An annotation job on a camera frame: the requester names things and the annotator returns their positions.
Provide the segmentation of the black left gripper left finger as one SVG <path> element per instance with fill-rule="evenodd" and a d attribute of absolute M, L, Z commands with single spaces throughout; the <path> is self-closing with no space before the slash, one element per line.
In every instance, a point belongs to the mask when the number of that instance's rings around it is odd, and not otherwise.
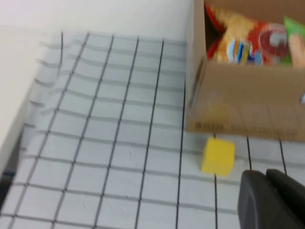
<path fill-rule="evenodd" d="M 242 173 L 237 213 L 242 229 L 288 229 L 279 195 L 266 173 L 246 170 Z"/>

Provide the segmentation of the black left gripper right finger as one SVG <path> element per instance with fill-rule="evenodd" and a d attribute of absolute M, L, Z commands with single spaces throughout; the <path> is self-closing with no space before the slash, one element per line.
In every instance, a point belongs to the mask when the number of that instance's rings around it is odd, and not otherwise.
<path fill-rule="evenodd" d="M 290 220 L 288 229 L 303 229 L 305 227 L 305 187 L 277 169 L 268 169 L 266 177 L 271 182 L 286 214 L 285 220 Z"/>

